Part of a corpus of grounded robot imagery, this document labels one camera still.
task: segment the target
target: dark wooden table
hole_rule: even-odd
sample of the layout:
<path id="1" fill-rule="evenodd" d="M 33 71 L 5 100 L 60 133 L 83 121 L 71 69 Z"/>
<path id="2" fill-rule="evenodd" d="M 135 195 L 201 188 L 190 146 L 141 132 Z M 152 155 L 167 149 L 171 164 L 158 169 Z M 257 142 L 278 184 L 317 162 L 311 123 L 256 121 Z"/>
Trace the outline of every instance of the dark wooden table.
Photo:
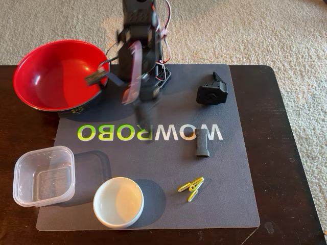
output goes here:
<path id="1" fill-rule="evenodd" d="M 24 153 L 54 144 L 59 118 L 16 96 L 15 66 L 0 66 L 0 244 L 326 244 L 273 70 L 231 66 L 251 169 L 259 228 L 143 231 L 37 231 L 39 208 L 12 197 Z"/>

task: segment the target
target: mouse pad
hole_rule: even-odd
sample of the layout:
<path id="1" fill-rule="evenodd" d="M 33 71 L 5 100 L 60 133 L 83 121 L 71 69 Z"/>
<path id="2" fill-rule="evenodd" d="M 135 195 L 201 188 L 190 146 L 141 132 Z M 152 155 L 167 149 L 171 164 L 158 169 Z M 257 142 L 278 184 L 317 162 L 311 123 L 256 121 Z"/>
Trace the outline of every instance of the mouse pad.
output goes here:
<path id="1" fill-rule="evenodd" d="M 172 77 L 152 109 L 152 135 L 136 123 L 133 108 L 121 103 L 122 90 L 108 84 L 102 101 L 61 118 L 55 145 L 75 155 L 72 199 L 41 207 L 36 228 L 110 230 L 93 211 L 99 186 L 113 177 L 133 179 L 142 189 L 144 209 L 127 229 L 245 228 L 260 224 L 250 168 L 228 65 L 172 64 Z M 225 104 L 197 104 L 199 86 L 216 72 L 227 84 Z M 195 128 L 208 128 L 209 158 L 196 157 Z M 199 176 L 199 192 L 177 188 Z"/>

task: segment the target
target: yellow clothespin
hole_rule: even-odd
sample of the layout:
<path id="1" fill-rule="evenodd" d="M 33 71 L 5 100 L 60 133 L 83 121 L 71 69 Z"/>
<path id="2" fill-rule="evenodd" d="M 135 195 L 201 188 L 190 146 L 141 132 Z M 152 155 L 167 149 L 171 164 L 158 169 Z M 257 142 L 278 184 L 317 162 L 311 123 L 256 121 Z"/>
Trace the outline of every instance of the yellow clothespin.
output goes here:
<path id="1" fill-rule="evenodd" d="M 189 187 L 189 191 L 195 191 L 195 189 L 197 188 L 197 186 L 200 184 L 202 185 L 202 182 L 204 181 L 204 177 L 198 177 L 197 179 L 193 180 L 190 183 L 190 187 Z"/>
<path id="2" fill-rule="evenodd" d="M 195 195 L 198 193 L 198 189 L 202 185 L 204 177 L 198 177 L 192 182 L 187 182 L 178 188 L 178 192 L 182 192 L 186 189 L 189 189 L 191 194 L 188 197 L 188 202 L 192 201 Z"/>
<path id="3" fill-rule="evenodd" d="M 182 192 L 182 191 L 186 190 L 190 185 L 191 185 L 190 182 L 187 182 L 187 183 L 183 184 L 182 186 L 180 186 L 178 188 L 178 192 Z"/>

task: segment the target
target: plastic container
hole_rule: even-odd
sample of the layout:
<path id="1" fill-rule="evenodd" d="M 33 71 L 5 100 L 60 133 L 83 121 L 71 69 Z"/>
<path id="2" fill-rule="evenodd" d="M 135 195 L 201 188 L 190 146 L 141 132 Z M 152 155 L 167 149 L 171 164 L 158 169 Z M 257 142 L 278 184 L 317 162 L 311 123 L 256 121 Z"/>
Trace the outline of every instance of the plastic container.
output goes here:
<path id="1" fill-rule="evenodd" d="M 15 165 L 13 197 L 23 207 L 68 201 L 75 193 L 74 154 L 65 146 L 27 152 Z"/>

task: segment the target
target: carpet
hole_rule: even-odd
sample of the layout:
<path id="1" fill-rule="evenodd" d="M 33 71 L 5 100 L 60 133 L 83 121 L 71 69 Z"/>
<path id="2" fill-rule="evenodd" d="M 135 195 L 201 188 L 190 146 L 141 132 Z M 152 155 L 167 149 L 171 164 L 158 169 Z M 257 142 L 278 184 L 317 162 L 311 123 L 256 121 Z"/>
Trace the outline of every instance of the carpet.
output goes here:
<path id="1" fill-rule="evenodd" d="M 327 230 L 327 4 L 171 0 L 171 5 L 171 63 L 261 64 L 274 69 Z M 16 65 L 33 48 L 57 39 L 81 39 L 106 50 L 123 23 L 121 0 L 2 0 L 0 6 L 0 65 Z M 158 11 L 163 21 L 163 0 L 158 0 Z"/>

